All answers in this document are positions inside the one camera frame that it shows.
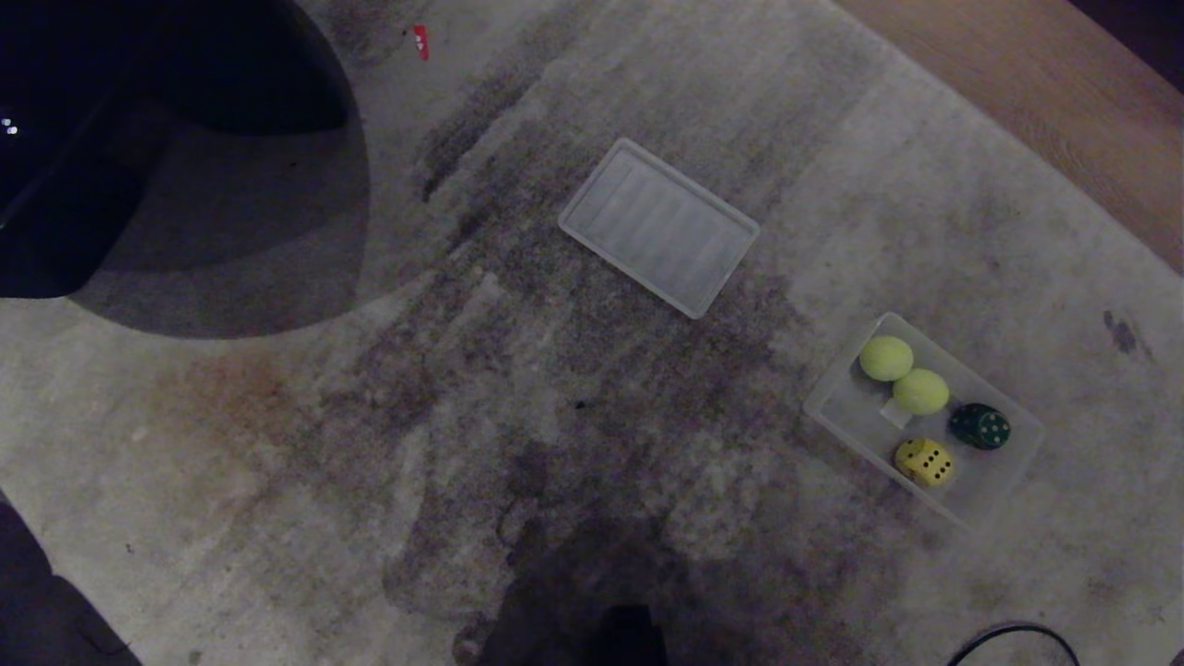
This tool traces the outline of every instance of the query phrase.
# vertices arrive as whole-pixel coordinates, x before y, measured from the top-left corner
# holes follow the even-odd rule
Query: tennis ball
[[[950,402],[950,386],[937,372],[918,367],[892,385],[892,397],[905,411],[928,416]]]
[[[913,370],[913,350],[892,335],[876,335],[863,345],[860,367],[879,382],[895,382]]]

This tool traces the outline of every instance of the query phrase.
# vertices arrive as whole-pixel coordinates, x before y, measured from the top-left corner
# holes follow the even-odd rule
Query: yellow die
[[[939,486],[954,474],[954,460],[945,447],[925,437],[905,440],[896,448],[896,469],[922,488]]]

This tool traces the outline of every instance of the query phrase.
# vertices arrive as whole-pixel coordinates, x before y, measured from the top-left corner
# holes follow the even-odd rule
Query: concrete floor
[[[619,601],[678,665],[1179,651],[1179,277],[890,45],[819,0],[303,6],[360,123],[188,129],[91,286],[0,303],[0,486],[144,664],[567,664]],[[703,320],[556,228],[622,135],[762,224]],[[802,411],[886,310],[1048,427],[977,539]]]

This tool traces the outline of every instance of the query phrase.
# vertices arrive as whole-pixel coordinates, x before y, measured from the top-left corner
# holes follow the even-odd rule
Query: empty plastic tray
[[[613,143],[559,226],[691,319],[703,316],[760,233],[628,139]]]
[[[933,416],[914,416],[897,425],[882,414],[892,384],[875,382],[860,369],[858,356],[874,335],[895,335],[913,347],[914,366],[932,370],[950,385],[951,399]],[[997,450],[979,450],[955,440],[947,424],[964,403],[984,403],[1011,423],[1011,438]],[[805,402],[805,410],[847,446],[896,479],[959,526],[979,531],[1028,469],[1044,440],[1044,425],[1015,401],[986,383],[900,316],[888,313],[854,335],[826,369]],[[946,446],[954,475],[946,484],[921,488],[893,467],[893,453],[909,437],[929,437]]]

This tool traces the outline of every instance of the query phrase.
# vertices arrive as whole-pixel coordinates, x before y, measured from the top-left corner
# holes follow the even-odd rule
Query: die
[[[1008,443],[1011,424],[997,409],[971,403],[963,405],[950,417],[950,431],[977,449],[993,450]]]
[[[954,460],[940,443],[914,437],[896,447],[896,469],[922,488],[940,486],[954,474]]]

